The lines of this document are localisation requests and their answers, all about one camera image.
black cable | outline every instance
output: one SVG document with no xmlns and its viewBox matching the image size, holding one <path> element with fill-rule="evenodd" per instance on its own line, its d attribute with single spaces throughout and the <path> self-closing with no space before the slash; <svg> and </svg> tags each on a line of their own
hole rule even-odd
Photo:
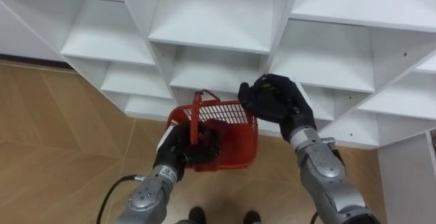
<svg viewBox="0 0 436 224">
<path fill-rule="evenodd" d="M 102 215 L 103 215 L 103 211 L 104 211 L 104 207 L 106 206 L 106 204 L 108 203 L 109 197 L 112 194 L 112 192 L 115 190 L 115 188 L 122 182 L 124 181 L 128 181 L 128 180 L 135 180 L 135 177 L 137 175 L 130 175 L 130 176 L 123 176 L 121 177 L 119 180 L 117 180 L 109 189 L 108 193 L 106 194 L 106 196 L 104 197 L 102 206 L 100 207 L 100 211 L 98 212 L 98 217 L 97 217 L 97 224 L 100 224 L 100 222 L 102 221 Z"/>
<path fill-rule="evenodd" d="M 315 214 L 313 214 L 311 224 L 315 224 L 316 218 L 318 218 L 318 212 L 315 212 Z"/>
</svg>

basket handle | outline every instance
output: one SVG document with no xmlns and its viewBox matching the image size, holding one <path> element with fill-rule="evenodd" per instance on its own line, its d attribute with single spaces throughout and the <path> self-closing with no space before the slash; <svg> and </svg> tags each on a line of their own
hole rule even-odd
<svg viewBox="0 0 436 224">
<path fill-rule="evenodd" d="M 192 101 L 192 117 L 191 117 L 191 143 L 197 144 L 198 142 L 198 117 L 200 114 L 200 105 L 202 104 L 202 95 L 208 93 L 211 97 L 215 98 L 217 101 L 221 101 L 218 96 L 213 94 L 208 90 L 197 91 L 193 97 Z"/>
</svg>

wall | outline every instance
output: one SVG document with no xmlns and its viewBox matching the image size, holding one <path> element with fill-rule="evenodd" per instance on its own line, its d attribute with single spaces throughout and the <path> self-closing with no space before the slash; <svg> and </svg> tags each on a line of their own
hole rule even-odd
<svg viewBox="0 0 436 224">
<path fill-rule="evenodd" d="M 1 2 L 0 54 L 61 61 L 53 50 L 19 22 L 17 17 L 11 14 Z"/>
<path fill-rule="evenodd" d="M 435 162 L 426 134 L 379 149 L 389 224 L 436 223 Z"/>
</svg>

red shopping basket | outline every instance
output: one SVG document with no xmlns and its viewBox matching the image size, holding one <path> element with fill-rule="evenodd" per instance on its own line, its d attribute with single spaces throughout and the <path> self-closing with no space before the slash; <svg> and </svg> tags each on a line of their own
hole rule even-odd
<svg viewBox="0 0 436 224">
<path fill-rule="evenodd" d="M 204 93 L 208 93 L 214 99 L 202 101 Z M 210 119 L 225 121 L 228 124 L 228 131 L 220 140 L 221 152 L 214 162 L 191 168 L 197 172 L 205 172 L 250 166 L 258 151 L 258 122 L 256 117 L 244 111 L 239 101 L 221 101 L 207 90 L 196 92 L 192 105 L 179 106 L 171 112 L 166 128 L 172 121 L 191 121 L 191 143 L 197 144 L 198 122 Z"/>
</svg>

robotic hand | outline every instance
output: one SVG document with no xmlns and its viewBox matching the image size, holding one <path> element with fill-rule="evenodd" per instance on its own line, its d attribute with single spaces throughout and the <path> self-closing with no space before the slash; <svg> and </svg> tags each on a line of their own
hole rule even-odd
<svg viewBox="0 0 436 224">
<path fill-rule="evenodd" d="M 190 145 L 186 122 L 171 126 L 159 143 L 153 170 L 141 179 L 141 185 L 130 193 L 126 209 L 117 224 L 160 224 L 166 217 L 170 193 L 180 181 L 186 165 L 210 163 L 219 155 L 219 136 L 200 123 L 199 132 L 208 144 Z"/>
<path fill-rule="evenodd" d="M 319 137 L 312 109 L 295 83 L 263 75 L 251 87 L 242 83 L 238 98 L 258 118 L 279 124 L 283 139 L 297 154 L 301 182 L 325 224 L 379 224 L 349 183 L 334 138 Z"/>
</svg>

